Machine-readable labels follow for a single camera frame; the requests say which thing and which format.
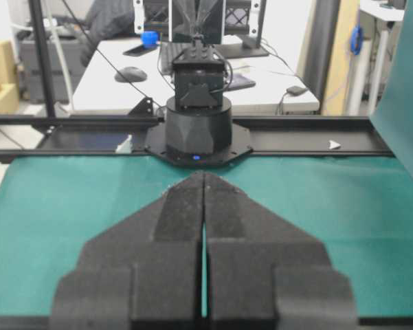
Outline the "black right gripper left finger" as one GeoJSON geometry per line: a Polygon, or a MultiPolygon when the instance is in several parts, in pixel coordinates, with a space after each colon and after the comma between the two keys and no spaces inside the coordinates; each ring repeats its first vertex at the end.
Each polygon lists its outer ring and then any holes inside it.
{"type": "Polygon", "coordinates": [[[52,329],[195,329],[204,174],[89,239],[58,283],[52,329]]]}

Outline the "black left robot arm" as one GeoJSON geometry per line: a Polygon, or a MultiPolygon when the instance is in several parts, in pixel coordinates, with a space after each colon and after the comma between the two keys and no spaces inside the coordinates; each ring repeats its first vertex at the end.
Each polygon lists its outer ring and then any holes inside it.
{"type": "Polygon", "coordinates": [[[226,60],[195,34],[172,62],[175,96],[167,102],[166,156],[176,164],[209,161],[232,145],[231,105],[223,97],[226,60]]]}

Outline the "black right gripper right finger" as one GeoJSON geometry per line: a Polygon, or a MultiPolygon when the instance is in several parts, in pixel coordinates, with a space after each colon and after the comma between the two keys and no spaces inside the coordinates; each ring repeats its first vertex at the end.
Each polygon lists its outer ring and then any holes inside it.
{"type": "Polygon", "coordinates": [[[213,329],[356,329],[349,279],[319,239],[212,173],[204,184],[213,329]]]}

